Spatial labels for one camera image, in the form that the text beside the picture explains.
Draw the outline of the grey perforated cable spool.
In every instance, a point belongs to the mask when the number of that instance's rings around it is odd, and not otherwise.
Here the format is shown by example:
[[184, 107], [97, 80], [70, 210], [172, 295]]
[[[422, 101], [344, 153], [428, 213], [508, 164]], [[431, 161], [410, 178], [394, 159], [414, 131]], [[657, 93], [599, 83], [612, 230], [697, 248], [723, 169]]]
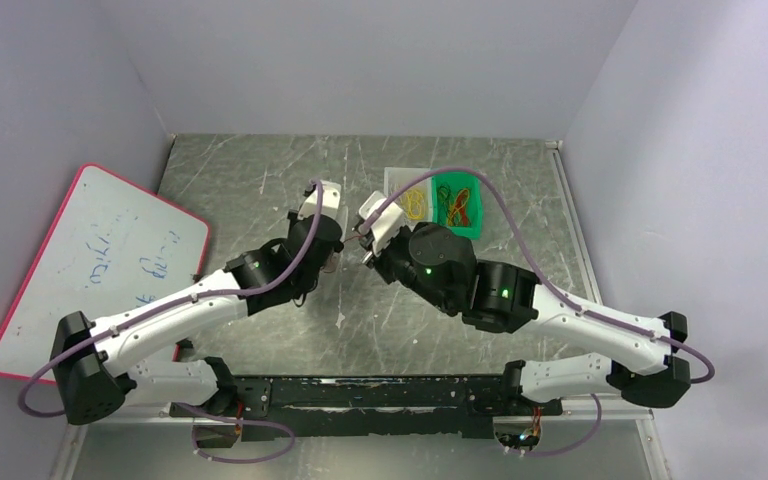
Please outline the grey perforated cable spool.
[[340, 254], [345, 247], [345, 242], [348, 237], [348, 233], [350, 231], [348, 227], [348, 220], [349, 220], [349, 208], [345, 205], [342, 205], [339, 207], [337, 211], [337, 217], [336, 222], [341, 228], [341, 237], [340, 237], [340, 247], [338, 247], [335, 251], [331, 253], [329, 256], [323, 272], [326, 274], [334, 273], [337, 270], [339, 261], [340, 261]]

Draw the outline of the green plastic bin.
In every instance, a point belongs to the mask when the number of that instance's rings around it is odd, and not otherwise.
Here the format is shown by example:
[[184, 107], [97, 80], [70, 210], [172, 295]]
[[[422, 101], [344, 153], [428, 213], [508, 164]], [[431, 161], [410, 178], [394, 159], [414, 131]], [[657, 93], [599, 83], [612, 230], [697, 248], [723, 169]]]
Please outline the green plastic bin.
[[480, 180], [468, 173], [449, 172], [434, 175], [431, 186], [433, 221], [459, 236], [479, 239], [484, 218]]

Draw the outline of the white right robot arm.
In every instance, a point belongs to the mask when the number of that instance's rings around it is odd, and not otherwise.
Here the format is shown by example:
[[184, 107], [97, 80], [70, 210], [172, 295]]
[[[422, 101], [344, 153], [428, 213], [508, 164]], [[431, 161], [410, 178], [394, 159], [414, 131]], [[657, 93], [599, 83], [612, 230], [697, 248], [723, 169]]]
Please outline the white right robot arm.
[[690, 389], [690, 365], [670, 342], [687, 336], [686, 319], [627, 314], [565, 291], [525, 268], [480, 260], [470, 239], [431, 223], [360, 240], [365, 264], [440, 312], [489, 333], [541, 332], [583, 348], [549, 361], [511, 361], [511, 396], [533, 404], [588, 394], [617, 394], [648, 408], [674, 406]]

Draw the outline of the clear white plastic bin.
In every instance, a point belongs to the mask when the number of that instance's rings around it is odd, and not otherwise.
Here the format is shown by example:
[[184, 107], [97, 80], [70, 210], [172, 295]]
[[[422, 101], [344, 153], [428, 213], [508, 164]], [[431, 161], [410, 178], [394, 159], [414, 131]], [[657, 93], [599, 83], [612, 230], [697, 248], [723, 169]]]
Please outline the clear white plastic bin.
[[[389, 196], [415, 178], [427, 172], [427, 168], [386, 167], [384, 193]], [[429, 178], [408, 188], [396, 201], [404, 211], [409, 225], [431, 222], [434, 219], [434, 197]]]

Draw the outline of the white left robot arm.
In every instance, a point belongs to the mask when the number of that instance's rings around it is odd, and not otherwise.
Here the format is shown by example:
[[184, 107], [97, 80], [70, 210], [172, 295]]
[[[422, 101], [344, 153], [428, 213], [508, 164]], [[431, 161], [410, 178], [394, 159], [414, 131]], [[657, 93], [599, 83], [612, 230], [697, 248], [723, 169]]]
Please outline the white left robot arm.
[[285, 238], [247, 251], [189, 288], [128, 312], [90, 320], [80, 311], [60, 319], [51, 356], [71, 425], [106, 418], [123, 406], [181, 403], [229, 414], [241, 399], [219, 357], [174, 362], [153, 354], [208, 327], [301, 304], [321, 269], [342, 250], [344, 228], [322, 216], [290, 223]]

